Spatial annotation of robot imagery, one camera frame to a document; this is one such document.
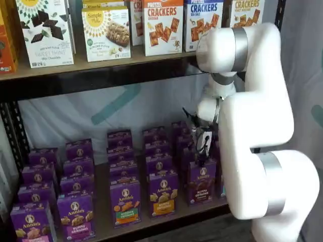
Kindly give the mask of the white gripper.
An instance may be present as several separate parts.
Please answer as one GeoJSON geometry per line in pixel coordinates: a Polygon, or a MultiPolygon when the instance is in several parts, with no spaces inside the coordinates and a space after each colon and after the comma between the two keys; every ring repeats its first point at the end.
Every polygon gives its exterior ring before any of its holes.
{"type": "Polygon", "coordinates": [[[210,127],[197,127],[192,129],[192,136],[195,145],[195,164],[197,166],[207,165],[211,162],[209,150],[212,139],[212,130],[210,127]]]}

